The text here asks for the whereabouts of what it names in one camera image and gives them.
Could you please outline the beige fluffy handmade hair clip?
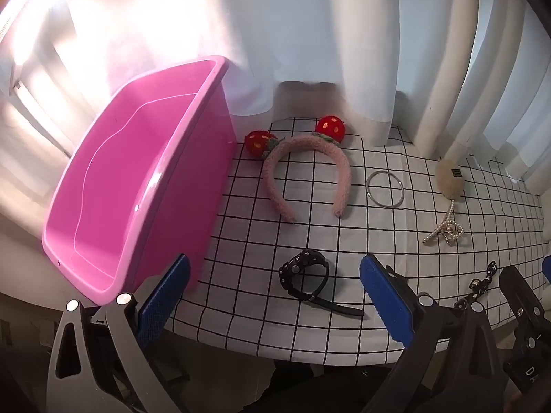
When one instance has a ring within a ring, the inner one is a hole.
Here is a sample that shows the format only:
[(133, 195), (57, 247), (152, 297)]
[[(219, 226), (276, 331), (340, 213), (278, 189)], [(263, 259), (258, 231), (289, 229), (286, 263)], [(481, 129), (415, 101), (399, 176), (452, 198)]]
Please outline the beige fluffy handmade hair clip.
[(439, 161), (435, 168), (437, 188), (449, 200), (458, 200), (463, 194), (465, 179), (461, 168), (451, 160)]

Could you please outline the pearl hair claw clip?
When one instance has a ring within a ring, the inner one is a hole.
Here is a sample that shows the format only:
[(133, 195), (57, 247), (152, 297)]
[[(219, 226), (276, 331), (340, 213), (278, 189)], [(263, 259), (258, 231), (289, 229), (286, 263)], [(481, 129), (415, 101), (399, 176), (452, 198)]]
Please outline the pearl hair claw clip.
[(448, 245), (452, 245), (464, 234), (464, 228), (455, 220), (454, 206), (455, 201), (451, 200), (442, 221), (422, 240), (423, 244), (429, 244), (438, 236), (442, 236)]

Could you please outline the pink plastic tub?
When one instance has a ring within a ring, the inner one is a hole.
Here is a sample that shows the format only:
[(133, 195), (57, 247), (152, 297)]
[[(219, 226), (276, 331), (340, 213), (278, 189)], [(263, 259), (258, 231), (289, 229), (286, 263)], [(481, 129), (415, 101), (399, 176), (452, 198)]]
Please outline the pink plastic tub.
[(42, 244), (93, 303), (134, 291), (180, 255), (201, 276), (235, 155), (228, 67), (210, 56), (136, 77), (70, 159)]

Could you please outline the white black grid tablecloth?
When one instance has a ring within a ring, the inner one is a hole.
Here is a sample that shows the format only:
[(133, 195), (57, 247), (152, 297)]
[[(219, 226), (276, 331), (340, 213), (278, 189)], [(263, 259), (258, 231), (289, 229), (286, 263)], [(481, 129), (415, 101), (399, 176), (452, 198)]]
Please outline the white black grid tablecloth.
[[(391, 363), (402, 347), (387, 333), (358, 277), (367, 254), (404, 275), (415, 292), (450, 306), (482, 278), (490, 262), (513, 265), (540, 294), (549, 247), (543, 209), (501, 162), (468, 159), (465, 191), (455, 208), (464, 234), (454, 244), (422, 240), (448, 201), (436, 186), (436, 163), (423, 159), (400, 129), (384, 146), (348, 133), (352, 187), (344, 216), (332, 214), (336, 168), (315, 151), (289, 155), (275, 171), (297, 220), (284, 222), (261, 180), (261, 162), (238, 146), (232, 159), (197, 287), (177, 305), (167, 328), (227, 351), (297, 362), (355, 366)], [(360, 309), (349, 318), (289, 296), (277, 271), (305, 248), (330, 262), (324, 298)]]

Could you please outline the white curtain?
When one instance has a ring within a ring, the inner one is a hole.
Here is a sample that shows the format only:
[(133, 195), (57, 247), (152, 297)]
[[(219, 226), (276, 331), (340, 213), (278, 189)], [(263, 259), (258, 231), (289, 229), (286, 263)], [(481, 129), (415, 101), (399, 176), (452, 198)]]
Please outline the white curtain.
[(239, 130), (340, 108), (370, 145), (500, 160), (550, 203), (550, 36), (528, 0), (1, 0), (1, 191), (43, 210), (128, 80), (202, 57)]

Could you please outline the black digital wristwatch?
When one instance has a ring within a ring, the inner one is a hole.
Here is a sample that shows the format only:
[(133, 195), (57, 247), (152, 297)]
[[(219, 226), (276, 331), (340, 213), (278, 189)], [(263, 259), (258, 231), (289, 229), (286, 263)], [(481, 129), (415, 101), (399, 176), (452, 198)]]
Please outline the black digital wristwatch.
[(330, 270), (329, 260), (320, 251), (305, 248), (285, 262), (277, 274), (282, 289), (296, 300), (345, 317), (362, 318), (362, 310), (323, 297), (330, 282)]

